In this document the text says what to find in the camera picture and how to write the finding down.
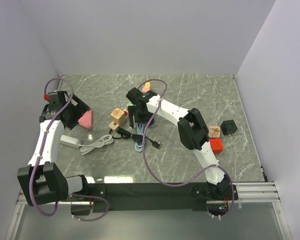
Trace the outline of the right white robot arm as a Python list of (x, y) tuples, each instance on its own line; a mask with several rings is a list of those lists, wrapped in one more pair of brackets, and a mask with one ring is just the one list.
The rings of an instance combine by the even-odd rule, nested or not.
[(199, 193), (212, 200), (223, 199), (233, 185), (212, 151), (209, 130), (200, 111), (195, 107), (189, 110), (177, 106), (151, 90), (143, 93), (134, 87), (126, 97), (132, 103), (128, 107), (130, 126), (133, 128), (135, 123), (145, 125), (142, 144), (145, 144), (147, 130), (155, 116), (171, 122), (178, 129), (182, 145), (194, 153), (205, 173), (206, 187)]

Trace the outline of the beige cube socket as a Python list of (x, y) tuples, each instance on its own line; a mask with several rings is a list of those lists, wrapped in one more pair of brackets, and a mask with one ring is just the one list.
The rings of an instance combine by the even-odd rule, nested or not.
[(125, 123), (125, 120), (126, 120), (126, 114), (125, 114), (125, 111), (119, 109), (119, 108), (116, 108), (112, 113), (111, 113), (111, 118), (112, 118), (112, 121), (115, 122), (116, 124), (118, 125), (122, 125)]

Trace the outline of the pink triangular socket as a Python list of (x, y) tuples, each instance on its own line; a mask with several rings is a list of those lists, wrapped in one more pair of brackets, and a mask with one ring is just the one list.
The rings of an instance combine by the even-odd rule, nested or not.
[(87, 111), (79, 120), (78, 125), (85, 130), (92, 130), (93, 127), (93, 111)]

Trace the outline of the beige wooden power strip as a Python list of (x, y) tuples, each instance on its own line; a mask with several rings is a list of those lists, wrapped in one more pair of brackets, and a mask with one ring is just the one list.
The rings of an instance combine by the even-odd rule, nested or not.
[(119, 127), (122, 127), (128, 120), (129, 113), (128, 109), (116, 108), (111, 114), (112, 122), (109, 124), (109, 128), (113, 131), (117, 131)]

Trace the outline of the black cube socket adapter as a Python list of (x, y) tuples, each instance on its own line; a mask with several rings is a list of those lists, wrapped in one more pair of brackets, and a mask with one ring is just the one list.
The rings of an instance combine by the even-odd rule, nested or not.
[(223, 135), (233, 135), (237, 130), (237, 125), (233, 119), (223, 121), (220, 126)]

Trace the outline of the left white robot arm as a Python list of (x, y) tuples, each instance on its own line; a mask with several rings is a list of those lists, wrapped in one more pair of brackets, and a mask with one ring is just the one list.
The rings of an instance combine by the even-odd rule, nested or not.
[(56, 160), (65, 129), (76, 127), (90, 107), (75, 94), (63, 90), (46, 93), (44, 98), (48, 103), (39, 117), (38, 142), (28, 165), (18, 169), (18, 182), (31, 207), (64, 201), (71, 194), (84, 201), (90, 194), (86, 177), (65, 177)]

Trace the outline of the pink plug adapter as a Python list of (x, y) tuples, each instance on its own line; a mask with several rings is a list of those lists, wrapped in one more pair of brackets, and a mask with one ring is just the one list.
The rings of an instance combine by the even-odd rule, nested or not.
[(144, 88), (142, 89), (142, 92), (143, 92), (143, 93), (146, 93), (146, 92), (148, 92), (149, 90), (150, 90), (150, 88), (147, 88), (147, 87), (145, 88), (145, 87), (144, 87)]

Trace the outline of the patterned pink cube socket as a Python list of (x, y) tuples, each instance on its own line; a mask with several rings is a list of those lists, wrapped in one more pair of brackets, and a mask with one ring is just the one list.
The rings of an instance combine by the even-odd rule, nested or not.
[(221, 135), (221, 128), (218, 125), (208, 125), (208, 136), (210, 138), (220, 138)]

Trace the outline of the red cube socket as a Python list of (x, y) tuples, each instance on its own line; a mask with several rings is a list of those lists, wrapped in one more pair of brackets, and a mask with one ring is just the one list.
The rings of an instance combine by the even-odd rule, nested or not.
[(220, 138), (211, 138), (210, 139), (210, 145), (211, 145), (211, 149), (213, 151), (214, 154), (220, 154), (223, 150), (223, 144), (222, 144), (222, 140)]

